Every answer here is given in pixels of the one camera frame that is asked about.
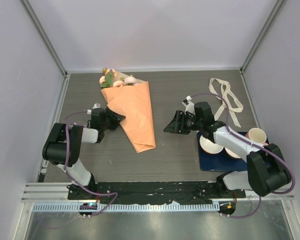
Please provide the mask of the orange beige wrapping paper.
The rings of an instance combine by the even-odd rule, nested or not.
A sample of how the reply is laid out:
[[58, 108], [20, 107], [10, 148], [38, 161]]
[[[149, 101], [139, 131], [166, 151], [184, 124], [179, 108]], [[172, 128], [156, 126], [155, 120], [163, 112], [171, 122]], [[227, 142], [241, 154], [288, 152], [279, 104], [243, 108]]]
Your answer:
[[[130, 76], [116, 73], [114, 82]], [[155, 149], [156, 140], [149, 82], [136, 79], [137, 85], [101, 88], [101, 93], [110, 110], [126, 117], [120, 125], [135, 151], [141, 153]]]

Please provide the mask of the light pink fake flower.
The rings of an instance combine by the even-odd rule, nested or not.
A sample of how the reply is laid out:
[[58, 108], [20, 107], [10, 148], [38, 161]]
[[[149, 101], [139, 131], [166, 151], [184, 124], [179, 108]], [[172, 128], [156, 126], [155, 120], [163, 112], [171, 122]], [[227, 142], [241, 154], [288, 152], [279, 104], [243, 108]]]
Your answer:
[[137, 79], [133, 75], [122, 77], [121, 81], [123, 82], [124, 86], [135, 86], [138, 84]]

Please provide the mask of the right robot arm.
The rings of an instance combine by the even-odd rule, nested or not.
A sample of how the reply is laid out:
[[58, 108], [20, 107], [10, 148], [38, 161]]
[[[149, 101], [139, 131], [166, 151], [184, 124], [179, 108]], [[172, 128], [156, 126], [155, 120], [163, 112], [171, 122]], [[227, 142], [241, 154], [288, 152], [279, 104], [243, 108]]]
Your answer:
[[280, 148], [273, 143], [263, 145], [232, 130], [226, 123], [215, 120], [210, 105], [203, 101], [193, 105], [194, 112], [175, 112], [164, 132], [188, 135], [198, 131], [214, 144], [223, 146], [246, 162], [246, 171], [232, 171], [217, 178], [216, 193], [223, 198], [234, 190], [252, 190], [264, 197], [281, 194], [280, 188], [295, 186], [295, 178], [283, 159]]

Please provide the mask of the cream ribbon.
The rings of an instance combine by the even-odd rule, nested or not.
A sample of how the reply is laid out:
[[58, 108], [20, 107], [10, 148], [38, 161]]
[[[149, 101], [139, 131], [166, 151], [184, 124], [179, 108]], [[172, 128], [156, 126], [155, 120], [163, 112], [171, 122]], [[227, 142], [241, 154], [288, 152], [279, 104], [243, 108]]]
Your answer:
[[241, 113], [244, 110], [243, 104], [239, 101], [237, 96], [232, 92], [231, 90], [231, 84], [228, 81], [218, 79], [218, 78], [211, 78], [209, 80], [208, 89], [212, 94], [217, 95], [217, 91], [215, 90], [213, 86], [213, 82], [217, 82], [220, 85], [220, 93], [222, 98], [225, 100], [226, 104], [216, 96], [218, 100], [221, 100], [221, 106], [218, 108], [216, 113], [214, 114], [214, 119], [218, 120], [221, 114], [228, 109], [230, 117], [236, 127], [241, 127], [241, 124], [236, 116], [236, 113]]

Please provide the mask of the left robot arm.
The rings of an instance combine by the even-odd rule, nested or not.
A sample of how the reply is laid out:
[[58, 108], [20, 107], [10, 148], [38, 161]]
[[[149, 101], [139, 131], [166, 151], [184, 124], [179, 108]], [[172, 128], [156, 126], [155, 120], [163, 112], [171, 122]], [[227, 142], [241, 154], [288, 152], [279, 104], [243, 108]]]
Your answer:
[[90, 200], [97, 196], [97, 184], [80, 160], [82, 143], [100, 143], [107, 130], [114, 131], [126, 119], [107, 108], [87, 110], [90, 116], [87, 125], [55, 123], [42, 149], [44, 160], [60, 168], [69, 177], [71, 191], [79, 190], [83, 198]]

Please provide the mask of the peach fake flower with buds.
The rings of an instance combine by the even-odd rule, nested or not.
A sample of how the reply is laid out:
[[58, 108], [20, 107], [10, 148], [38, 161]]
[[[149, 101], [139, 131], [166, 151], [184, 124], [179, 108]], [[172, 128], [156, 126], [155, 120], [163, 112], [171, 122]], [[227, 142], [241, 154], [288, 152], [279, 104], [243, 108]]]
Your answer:
[[103, 76], [99, 79], [99, 85], [102, 89], [113, 86], [113, 82], [117, 76], [117, 72], [112, 68], [103, 68]]

